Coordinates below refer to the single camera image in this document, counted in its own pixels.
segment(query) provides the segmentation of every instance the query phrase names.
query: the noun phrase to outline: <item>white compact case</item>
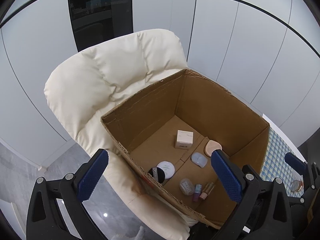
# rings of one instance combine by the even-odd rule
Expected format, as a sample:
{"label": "white compact case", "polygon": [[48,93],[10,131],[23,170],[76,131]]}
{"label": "white compact case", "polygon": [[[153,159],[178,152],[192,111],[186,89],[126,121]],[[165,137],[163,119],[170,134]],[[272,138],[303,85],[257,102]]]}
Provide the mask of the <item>white compact case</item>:
{"label": "white compact case", "polygon": [[206,166],[208,159],[201,153],[195,152],[191,155],[191,161],[199,167],[203,168],[204,166]]}
{"label": "white compact case", "polygon": [[157,167],[164,171],[165,179],[170,179],[174,175],[175,168],[171,162],[160,162]]}

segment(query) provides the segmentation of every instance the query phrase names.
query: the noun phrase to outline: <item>cardboard box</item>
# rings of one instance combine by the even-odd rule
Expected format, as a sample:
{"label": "cardboard box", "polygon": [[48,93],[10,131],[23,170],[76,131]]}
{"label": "cardboard box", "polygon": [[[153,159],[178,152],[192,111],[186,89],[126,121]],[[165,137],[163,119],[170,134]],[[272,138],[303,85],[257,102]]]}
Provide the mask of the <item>cardboard box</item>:
{"label": "cardboard box", "polygon": [[181,131],[177,132],[177,141],[175,148],[190,149],[193,144],[193,132]]}
{"label": "cardboard box", "polygon": [[[228,198],[210,165],[204,147],[209,139],[222,145],[229,159],[242,168],[250,164],[260,172],[268,144],[269,124],[226,89],[199,73],[185,69],[156,82],[109,113],[101,121],[124,159],[159,195],[182,213],[214,228],[226,221],[236,203]],[[177,130],[193,132],[190,149],[175,148]],[[208,158],[204,168],[191,162],[200,152]],[[161,161],[175,166],[164,185],[148,170]],[[204,201],[192,202],[179,182],[214,182]]]}

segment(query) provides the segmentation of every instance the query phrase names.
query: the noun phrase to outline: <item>makeup product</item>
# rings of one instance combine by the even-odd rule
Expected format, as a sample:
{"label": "makeup product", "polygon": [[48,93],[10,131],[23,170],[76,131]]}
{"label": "makeup product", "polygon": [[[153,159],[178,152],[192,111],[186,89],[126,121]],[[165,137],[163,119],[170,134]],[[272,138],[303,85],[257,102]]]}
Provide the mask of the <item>makeup product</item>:
{"label": "makeup product", "polygon": [[174,175],[175,169],[170,162],[160,162],[157,167],[164,171],[165,179],[170,179]]}
{"label": "makeup product", "polygon": [[201,189],[202,189],[202,185],[196,184],[195,192],[193,193],[193,197],[192,197],[193,202],[197,202],[199,200],[199,196],[201,195]]}
{"label": "makeup product", "polygon": [[211,154],[215,151],[215,150],[222,150],[222,146],[220,143],[216,142],[216,141],[208,141],[207,145],[204,148],[204,152],[205,154],[207,154],[209,157],[211,157]]}
{"label": "makeup product", "polygon": [[199,167],[203,168],[207,164],[208,159],[201,153],[195,152],[191,155],[191,161]]}
{"label": "makeup product", "polygon": [[209,196],[209,194],[211,193],[213,188],[214,188],[214,183],[213,182],[208,182],[205,185],[204,190],[202,191],[202,193],[199,196],[199,198],[201,198],[202,200],[205,200],[207,198],[207,196]]}
{"label": "makeup product", "polygon": [[191,196],[195,192],[195,186],[193,186],[190,179],[182,179],[179,183],[179,187],[184,195]]}
{"label": "makeup product", "polygon": [[148,173],[155,178],[155,180],[159,183],[164,182],[165,174],[161,168],[153,167],[151,168]]}
{"label": "makeup product", "polygon": [[294,180],[292,183],[291,183],[291,186],[290,186],[290,190],[292,192],[299,192],[300,190],[302,190],[302,187],[303,187],[303,182],[300,181],[300,180]]}
{"label": "makeup product", "polygon": [[193,132],[181,131],[177,132],[177,140],[175,148],[179,149],[189,149],[193,143]]}

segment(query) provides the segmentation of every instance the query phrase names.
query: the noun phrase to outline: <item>small glass bottle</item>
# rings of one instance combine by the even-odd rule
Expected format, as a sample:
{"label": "small glass bottle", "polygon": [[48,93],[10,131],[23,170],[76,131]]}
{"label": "small glass bottle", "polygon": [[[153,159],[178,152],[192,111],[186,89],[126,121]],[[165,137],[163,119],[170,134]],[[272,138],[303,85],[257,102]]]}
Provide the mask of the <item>small glass bottle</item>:
{"label": "small glass bottle", "polygon": [[209,196],[209,194],[211,193],[213,188],[214,188],[214,183],[213,182],[208,182],[205,185],[204,190],[202,191],[202,193],[201,193],[199,198],[201,198],[202,200],[205,200],[207,198],[207,196]]}

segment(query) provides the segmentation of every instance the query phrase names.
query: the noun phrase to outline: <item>blue gripper pad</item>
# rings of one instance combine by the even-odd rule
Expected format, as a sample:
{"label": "blue gripper pad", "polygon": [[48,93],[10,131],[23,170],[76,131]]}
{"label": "blue gripper pad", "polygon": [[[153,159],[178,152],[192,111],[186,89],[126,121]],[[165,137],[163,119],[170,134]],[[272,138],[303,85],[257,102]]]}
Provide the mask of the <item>blue gripper pad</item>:
{"label": "blue gripper pad", "polygon": [[93,164],[84,174],[78,183],[77,199],[82,202],[88,200],[96,187],[99,179],[105,171],[109,162],[109,155],[106,150],[102,150],[99,156],[94,160]]}
{"label": "blue gripper pad", "polygon": [[241,184],[233,175],[231,169],[220,157],[217,151],[214,151],[211,155],[211,166],[217,173],[217,176],[226,190],[229,198],[232,201],[240,203],[242,198]]}
{"label": "blue gripper pad", "polygon": [[284,156],[284,161],[300,175],[304,175],[307,171],[307,165],[290,152]]}

